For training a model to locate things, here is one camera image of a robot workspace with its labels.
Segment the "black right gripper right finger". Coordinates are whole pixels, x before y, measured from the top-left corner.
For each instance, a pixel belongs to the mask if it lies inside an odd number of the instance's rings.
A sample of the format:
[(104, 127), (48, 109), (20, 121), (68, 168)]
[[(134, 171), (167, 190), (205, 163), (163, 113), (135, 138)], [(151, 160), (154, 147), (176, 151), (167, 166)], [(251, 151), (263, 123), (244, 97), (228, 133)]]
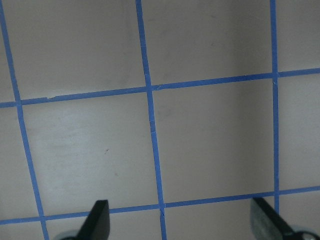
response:
[(302, 239), (262, 197), (250, 201), (250, 226), (256, 240)]

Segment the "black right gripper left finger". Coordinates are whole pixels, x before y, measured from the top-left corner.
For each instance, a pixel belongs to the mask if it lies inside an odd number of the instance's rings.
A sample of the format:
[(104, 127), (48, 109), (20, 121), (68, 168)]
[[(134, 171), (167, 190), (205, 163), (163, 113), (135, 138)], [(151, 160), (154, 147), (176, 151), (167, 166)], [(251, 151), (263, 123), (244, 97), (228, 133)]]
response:
[(108, 200), (97, 200), (75, 236), (76, 240), (107, 240), (110, 235)]

